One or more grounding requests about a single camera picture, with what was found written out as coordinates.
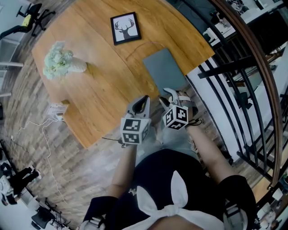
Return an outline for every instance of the gray shorts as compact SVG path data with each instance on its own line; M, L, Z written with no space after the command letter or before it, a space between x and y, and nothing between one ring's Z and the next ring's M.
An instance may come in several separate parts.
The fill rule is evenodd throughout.
M191 139L186 129L174 130L165 127L159 134L156 134L154 127L150 128L147 137L141 145L137 146L136 165L147 156L162 149L171 149L180 153L187 154L199 161Z

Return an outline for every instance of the framed picture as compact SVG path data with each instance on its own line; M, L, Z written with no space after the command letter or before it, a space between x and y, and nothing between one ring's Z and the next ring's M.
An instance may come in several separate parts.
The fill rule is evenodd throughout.
M136 13L126 13L111 18L114 45L141 39Z

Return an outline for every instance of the black shirt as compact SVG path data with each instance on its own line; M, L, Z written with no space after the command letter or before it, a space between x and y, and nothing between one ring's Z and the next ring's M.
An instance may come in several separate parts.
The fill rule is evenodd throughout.
M186 183L188 203L184 209L205 212L223 221L225 199L228 199L246 212L250 229L256 217L256 202L244 177L231 176L217 185L205 176L195 158L169 149L141 161L135 168L130 188L119 199L108 196L93 198L84 221L106 214L106 229L120 230L147 219L149 216L138 208L137 195L129 193L129 190L143 187L161 210L173 204L171 179L174 171Z

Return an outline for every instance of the electrical cord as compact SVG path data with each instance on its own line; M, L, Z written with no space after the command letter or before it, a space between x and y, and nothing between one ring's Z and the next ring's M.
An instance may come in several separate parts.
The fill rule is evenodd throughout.
M177 7L177 9L179 9L183 4L184 2L181 2L180 5Z
M160 43L160 42L147 41L147 42L144 42L144 43L138 45L138 46L125 58L125 60L127 61L127 59L128 59L139 47L141 47L142 45L145 45L145 44L147 44L147 43L160 44L161 46L165 47L165 46L164 46L162 43Z
M202 120L200 118L192 119L188 122L188 125L192 125L192 126L198 126L200 124L202 124Z
M115 140L115 139L110 139L110 138L103 137L102 139L110 140L110 141L116 141L116 142L118 142L121 145L122 149L125 149L127 147L127 144L124 144L121 138L118 139L118 140Z
M9 140L11 140L11 137L5 135L4 133L0 133L0 135L3 135L3 136L5 136L5 137L8 137ZM13 142L13 143L14 143L15 145L21 147L21 148L22 148L25 152L27 152L28 154L30 154L22 145L18 144L17 142Z
M28 192L28 190L26 189L26 191L23 194L21 193L21 196L23 196L27 192Z
M78 209L78 208L72 208L72 207L66 202L64 196L62 195L61 191L59 190L58 182L57 182L57 180L56 180L56 178L55 178L55 176L54 176L54 174L53 174L53 169L52 169L51 163L50 163L50 161L49 161L49 157L51 156L51 149L50 149L48 140L47 140L47 138L46 138L46 135L45 135L45 133L44 133L44 128L48 127L48 126L51 125L53 122L59 122L59 121L61 121L61 120L54 120L54 119L48 118L48 119L47 119L44 123L42 123L42 124L36 124L36 123L34 123L34 122L32 122L32 121L29 121L29 122L24 126L24 128L20 128L20 129L19 129L19 131L16 133L16 135L19 134L21 130L25 130L29 124L34 124L34 125L37 125L37 126L42 126L42 125L46 124L49 120L50 120L51 122L50 122L48 125L45 125L45 126L42 127L42 133L43 133L43 135L44 135L44 138L45 138L46 143L47 143L47 146L48 146L49 155L47 156L47 160L48 160L48 164L49 164L49 166L50 166L50 170L51 170L52 177L53 177L53 179L55 180L55 183L56 183L57 191L60 193L60 195L61 195L64 203L66 203L66 204L69 206L69 208L71 208L71 209L73 209L73 210L80 211L80 212L85 212L85 211L80 210L80 209ZM16 143L16 142L15 142L15 138L13 138L13 136L11 136L11 140L12 140L12 143Z

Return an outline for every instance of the white cable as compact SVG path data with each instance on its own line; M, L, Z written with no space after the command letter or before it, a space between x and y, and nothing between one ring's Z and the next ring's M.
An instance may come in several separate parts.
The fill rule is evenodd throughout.
M37 126L42 126L42 125L44 125L47 121L49 121L49 120L53 120L53 119L50 119L50 118L48 118L44 123L42 123L42 124L36 124L36 123L34 123L34 122L32 122L32 121L29 121L23 128L20 128L19 129L19 131L16 133L16 134L19 134L20 133L20 131L23 129L26 129L27 128L27 126L30 124L30 123L32 123L32 124L34 124L34 125L37 125Z
M63 201L64 201L70 208L72 208L72 207L66 202L66 200L64 199L62 193L60 192L60 190L59 190L59 188L58 188L58 183L57 183L57 180L56 180L56 178L55 178L55 176L54 176L54 174L53 174L53 169L52 169L51 163L50 163L50 161L49 161L49 157L51 156L51 149L50 149L49 143L48 143L48 141L47 141L46 135L45 135L45 133L44 133L44 128L45 128L45 127L48 127L51 123L53 123L53 122L58 122L58 121L59 121L59 120L52 120L48 125L43 126L43 127L42 127L42 133L44 134L44 138L45 138L45 140L46 140L46 143L47 143L47 146L48 146L48 149L49 149L49 155L47 156L47 160L48 160L49 166L50 166L50 168L51 168L51 174L52 174L52 176L53 176L53 178L54 178L54 180L55 180L55 182L56 182L57 190L58 190L58 192L60 193L60 195L62 196ZM78 209L78 208L72 208L72 209L77 210L77 211L84 212L83 210L80 210L80 209Z
M51 149L50 149L49 143L48 143L48 141L47 141L46 135L45 135L45 133L44 133L44 128L45 128L45 127L48 127L48 126L51 125L53 122L58 122L58 121L61 121L61 120L53 120L53 119L48 118L48 119L47 119L44 123L42 123L42 124L36 124L36 123L34 123L34 122L32 122L32 121L29 121L29 122L24 126L24 128L20 128L19 131L18 131L16 134L19 134L22 129L25 130L30 123L31 123L31 124L34 124L34 125L37 125L37 126L42 126L42 125L44 125L44 124L45 124L47 121L49 121L49 120L51 120L51 122L50 122L48 125L45 125L45 126L42 127L42 133L43 133L43 135L44 135L44 138L45 138L45 140L46 140L46 143L47 143L47 146L48 146L48 149L49 149L49 155L47 156L47 160L48 160L49 166L50 166L50 168L51 168L52 177L54 178L54 180L55 180L55 182L56 182L57 190L58 190L58 192L61 194L61 197L62 197L63 201L69 206L69 208L74 209L74 210L77 210L77 211L80 211L80 212L85 212L85 211L80 210L80 209L78 209L78 208L72 208L72 207L66 202L66 200L64 199L61 191L60 191L59 188L58 188L58 183L57 183L57 180L56 180L56 178L55 178L55 176L54 176L54 174L53 174L53 169L52 169L51 163L50 163L50 161L49 161L49 157L51 156Z

